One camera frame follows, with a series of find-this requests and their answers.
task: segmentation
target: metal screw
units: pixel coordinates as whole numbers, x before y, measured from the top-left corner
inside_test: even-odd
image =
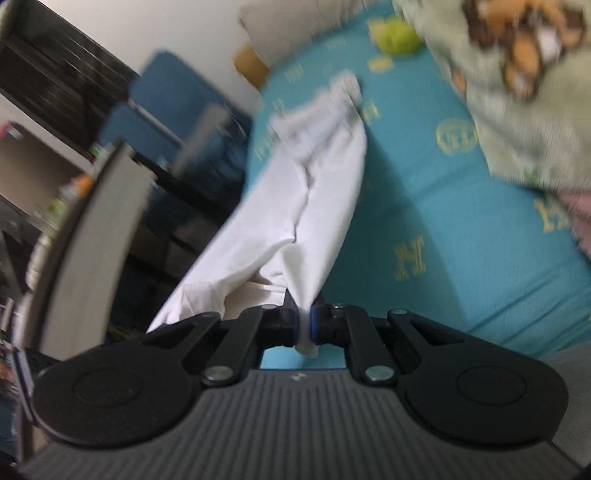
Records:
[[[394,370],[386,365],[374,365],[365,371],[365,376],[370,382],[390,380],[394,376]]]
[[[204,374],[209,381],[221,382],[230,378],[234,374],[234,370],[227,365],[215,365],[205,370]]]

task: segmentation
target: pink cloth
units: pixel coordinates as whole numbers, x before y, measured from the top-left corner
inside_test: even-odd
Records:
[[[562,192],[558,198],[569,210],[573,238],[579,241],[579,248],[591,257],[591,191]]]

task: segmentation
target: gray ridged surface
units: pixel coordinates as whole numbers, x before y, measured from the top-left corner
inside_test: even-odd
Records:
[[[152,442],[111,452],[53,444],[21,472],[31,480],[554,480],[579,470],[546,443],[513,452],[448,444],[417,426],[392,391],[359,385],[348,371],[302,373],[252,371],[207,391]]]

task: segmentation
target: pillow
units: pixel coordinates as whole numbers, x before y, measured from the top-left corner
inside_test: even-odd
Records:
[[[240,8],[238,18],[258,57],[280,64],[320,34],[340,27],[374,0],[265,0]]]
[[[257,56],[252,43],[244,45],[234,57],[234,68],[254,88],[260,90],[267,81],[269,67]]]

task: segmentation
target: white wall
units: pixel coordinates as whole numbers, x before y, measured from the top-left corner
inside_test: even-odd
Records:
[[[236,17],[249,0],[41,1],[136,72],[165,48],[253,111],[258,92],[232,65],[236,50],[248,41]]]

